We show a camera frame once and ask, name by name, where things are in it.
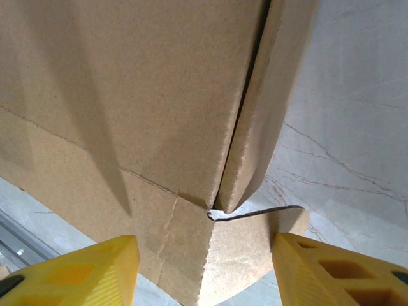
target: cardboard edge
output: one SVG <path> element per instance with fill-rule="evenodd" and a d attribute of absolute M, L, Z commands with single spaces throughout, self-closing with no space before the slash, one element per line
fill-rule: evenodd
<path fill-rule="evenodd" d="M 231 213 L 262 183 L 310 40 L 318 3 L 319 0 L 272 1 L 237 119 L 216 209 Z"/>

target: marble surface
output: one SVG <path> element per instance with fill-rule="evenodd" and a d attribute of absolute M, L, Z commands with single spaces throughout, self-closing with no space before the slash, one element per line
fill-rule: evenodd
<path fill-rule="evenodd" d="M 237 213 L 301 205 L 308 237 L 408 267 L 408 1 L 321 0 L 291 100 Z M 0 209 L 61 253 L 93 243 L 3 180 Z M 221 305 L 280 304 L 271 272 Z M 135 305 L 178 304 L 140 277 Z"/>

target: yellow plastic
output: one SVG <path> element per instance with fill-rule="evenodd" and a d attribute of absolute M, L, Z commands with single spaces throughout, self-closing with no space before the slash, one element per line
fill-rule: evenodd
<path fill-rule="evenodd" d="M 408 270 L 379 259 L 279 233 L 273 265 L 284 306 L 408 306 Z"/>
<path fill-rule="evenodd" d="M 138 268 L 136 237 L 120 236 L 11 274 L 25 279 L 0 305 L 128 306 Z"/>

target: corrugated cardboard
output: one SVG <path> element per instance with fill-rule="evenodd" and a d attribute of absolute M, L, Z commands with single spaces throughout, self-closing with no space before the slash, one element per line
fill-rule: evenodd
<path fill-rule="evenodd" d="M 303 233 L 309 222 L 298 207 L 213 221 L 204 208 L 100 161 L 106 173 L 120 172 L 129 215 L 83 148 L 3 109 L 0 143 L 10 157 L 0 158 L 2 176 L 96 241 L 134 233 L 140 272 L 185 306 L 216 305 L 251 285 L 272 269 L 271 236 Z"/>
<path fill-rule="evenodd" d="M 0 1 L 0 176 L 96 241 L 134 233 L 185 306 L 249 286 L 271 235 L 307 226 L 295 207 L 207 216 L 266 170 L 316 2 L 269 4 Z"/>

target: box seam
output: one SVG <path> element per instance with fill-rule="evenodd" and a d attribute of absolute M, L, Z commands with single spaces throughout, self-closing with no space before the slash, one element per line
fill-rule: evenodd
<path fill-rule="evenodd" d="M 247 74 L 245 76 L 245 82 L 244 82 L 244 86 L 242 88 L 242 95 L 241 95 L 240 104 L 239 104 L 239 107 L 238 107 L 237 117 L 235 119 L 235 125 L 234 125 L 233 131 L 232 131 L 231 141 L 229 143 L 230 146 L 229 146 L 228 151 L 227 151 L 227 156 L 226 156 L 226 160 L 225 160 L 225 163 L 224 163 L 224 169 L 222 170 L 221 180 L 220 180 L 219 185 L 218 185 L 217 195 L 215 196 L 215 200 L 214 200 L 212 206 L 210 207 L 210 209 L 214 209 L 215 203 L 217 203 L 217 201 L 218 201 L 218 194 L 219 194 L 219 190 L 221 188 L 222 178 L 224 177 L 224 174 L 225 174 L 225 171 L 226 171 L 226 165 L 228 163 L 228 158 L 230 158 L 230 152 L 231 152 L 231 148 L 232 148 L 233 139 L 235 137 L 235 132 L 237 130 L 239 118 L 240 118 L 240 115 L 241 115 L 241 112 L 242 112 L 242 107 L 244 105 L 245 97 L 246 97 L 246 94 L 247 94 L 247 91 L 248 91 L 248 88 L 249 88 L 249 84 L 251 82 L 252 74 L 254 72 L 256 58 L 258 56 L 259 48 L 261 46 L 261 40 L 262 40 L 262 36 L 263 36 L 264 30 L 265 30 L 266 20 L 268 18 L 271 3 L 272 3 L 272 0 L 265 0 L 265 2 L 262 4 L 261 13 L 259 14 L 258 30 L 256 31 L 254 43 L 252 45 L 251 57 L 249 59 Z"/>

